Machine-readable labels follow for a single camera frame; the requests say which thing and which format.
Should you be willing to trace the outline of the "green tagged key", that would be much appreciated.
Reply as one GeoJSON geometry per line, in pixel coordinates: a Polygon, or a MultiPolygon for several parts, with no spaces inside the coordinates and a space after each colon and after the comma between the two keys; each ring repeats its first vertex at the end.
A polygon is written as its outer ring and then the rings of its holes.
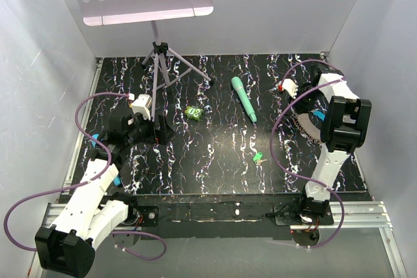
{"type": "Polygon", "coordinates": [[[252,158],[252,161],[256,164],[256,166],[260,166],[262,163],[266,162],[266,159],[263,158],[262,152],[257,152],[252,158]]]}

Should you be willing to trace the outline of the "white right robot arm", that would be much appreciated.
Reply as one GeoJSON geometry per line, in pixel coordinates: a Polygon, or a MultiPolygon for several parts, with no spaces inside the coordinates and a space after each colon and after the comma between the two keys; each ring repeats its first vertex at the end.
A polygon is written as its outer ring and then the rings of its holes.
{"type": "Polygon", "coordinates": [[[328,188],[334,185],[342,165],[356,148],[364,144],[366,138],[371,101],[359,98],[344,81],[329,84],[342,76],[339,70],[314,66],[312,82],[303,84],[296,94],[300,96],[314,87],[321,87],[295,104],[300,129],[321,145],[319,160],[311,177],[313,180],[306,183],[300,204],[295,207],[296,219],[302,224],[325,217],[330,200],[328,188]],[[327,100],[328,109],[318,128],[310,120],[310,114],[320,95],[327,100]]]}

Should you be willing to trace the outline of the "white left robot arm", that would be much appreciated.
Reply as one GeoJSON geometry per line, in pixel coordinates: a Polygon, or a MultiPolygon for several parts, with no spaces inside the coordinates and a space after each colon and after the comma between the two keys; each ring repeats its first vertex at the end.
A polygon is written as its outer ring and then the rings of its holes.
{"type": "Polygon", "coordinates": [[[35,244],[40,265],[72,277],[85,277],[96,250],[120,224],[156,226],[159,210],[141,206],[133,195],[118,191],[107,196],[111,183],[119,178],[130,149],[138,143],[167,144],[173,130],[163,115],[158,122],[139,113],[112,116],[109,126],[94,135],[91,158],[83,175],[83,187],[76,188],[61,213],[48,227],[40,227],[35,244]]]}

